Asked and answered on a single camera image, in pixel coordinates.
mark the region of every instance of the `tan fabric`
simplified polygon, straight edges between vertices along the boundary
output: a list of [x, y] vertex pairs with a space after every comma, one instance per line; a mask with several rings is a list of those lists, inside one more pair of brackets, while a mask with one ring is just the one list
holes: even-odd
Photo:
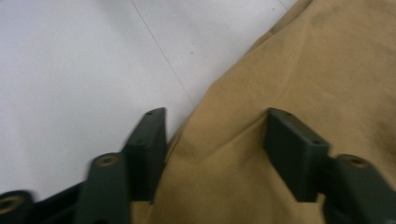
[[396, 1], [299, 1], [180, 129], [143, 222], [322, 223], [321, 204], [296, 203], [262, 149], [268, 107], [396, 187]]

